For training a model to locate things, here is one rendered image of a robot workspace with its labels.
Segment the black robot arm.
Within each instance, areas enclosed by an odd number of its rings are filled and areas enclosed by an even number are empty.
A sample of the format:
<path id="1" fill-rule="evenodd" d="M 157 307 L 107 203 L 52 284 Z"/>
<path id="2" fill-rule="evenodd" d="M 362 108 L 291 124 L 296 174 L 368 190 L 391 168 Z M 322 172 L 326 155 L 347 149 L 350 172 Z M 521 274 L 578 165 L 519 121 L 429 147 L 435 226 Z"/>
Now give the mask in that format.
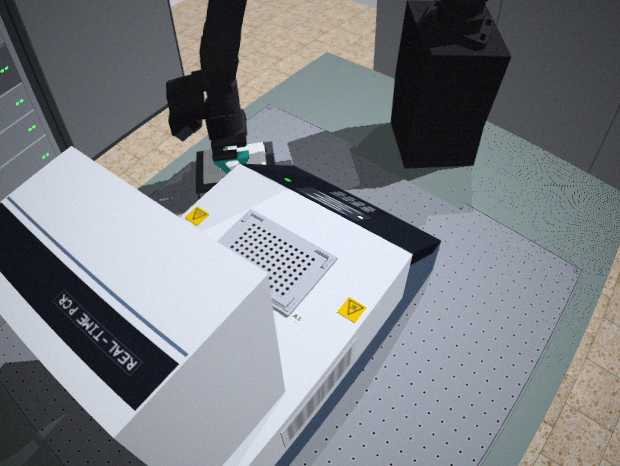
<path id="1" fill-rule="evenodd" d="M 422 27 L 483 50 L 495 23 L 485 16 L 486 1 L 434 0 Z M 201 70 L 166 82 L 170 130 L 182 142 L 202 127 L 203 119 L 209 140 L 228 138 L 225 116 L 209 110 L 230 113 L 239 105 L 236 73 L 246 2 L 208 0 L 199 51 Z"/>

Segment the white well pcr plate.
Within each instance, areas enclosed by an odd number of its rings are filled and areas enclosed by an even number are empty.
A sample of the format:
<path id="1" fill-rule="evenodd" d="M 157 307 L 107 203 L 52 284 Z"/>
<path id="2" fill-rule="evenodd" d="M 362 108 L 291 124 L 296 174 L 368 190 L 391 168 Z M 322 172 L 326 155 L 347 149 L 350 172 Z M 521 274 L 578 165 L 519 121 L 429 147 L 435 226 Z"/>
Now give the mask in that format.
<path id="1" fill-rule="evenodd" d="M 237 148 L 237 146 L 225 147 L 225 150 L 237 149 L 237 151 L 249 150 L 249 160 L 246 164 L 265 164 L 266 157 L 264 156 L 265 149 L 263 148 L 263 142 L 247 144 L 246 147 Z M 238 161 L 226 162 L 230 170 L 236 167 Z M 265 164 L 266 165 L 266 164 Z M 222 180 L 227 174 L 219 167 L 213 164 L 212 149 L 204 150 L 204 166 L 203 166 L 203 183 L 216 183 Z"/>

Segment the grey lab instrument housing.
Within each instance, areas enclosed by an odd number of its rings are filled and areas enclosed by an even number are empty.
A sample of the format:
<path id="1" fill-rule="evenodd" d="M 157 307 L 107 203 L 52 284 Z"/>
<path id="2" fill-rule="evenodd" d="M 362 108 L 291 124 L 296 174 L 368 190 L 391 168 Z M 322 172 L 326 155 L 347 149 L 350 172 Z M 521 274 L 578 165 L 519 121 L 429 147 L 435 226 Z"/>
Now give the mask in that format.
<path id="1" fill-rule="evenodd" d="M 289 165 L 178 217 L 71 146 L 0 202 L 0 315 L 146 465 L 289 466 L 440 244 Z"/>

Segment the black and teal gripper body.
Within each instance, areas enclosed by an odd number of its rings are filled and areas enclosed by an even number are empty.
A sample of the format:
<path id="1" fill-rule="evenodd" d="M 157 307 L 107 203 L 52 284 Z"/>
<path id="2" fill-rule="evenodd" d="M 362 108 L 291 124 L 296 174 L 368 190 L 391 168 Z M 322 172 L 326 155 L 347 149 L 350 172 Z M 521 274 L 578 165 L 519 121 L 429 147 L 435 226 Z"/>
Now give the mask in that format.
<path id="1" fill-rule="evenodd" d="M 215 162 L 238 158 L 237 149 L 223 151 L 225 147 L 236 145 L 237 148 L 241 148 L 247 146 L 246 114 L 239 105 L 230 113 L 222 112 L 219 114 L 219 112 L 210 109 L 212 114 L 225 116 L 228 131 L 228 138 L 211 140 L 212 159 Z"/>

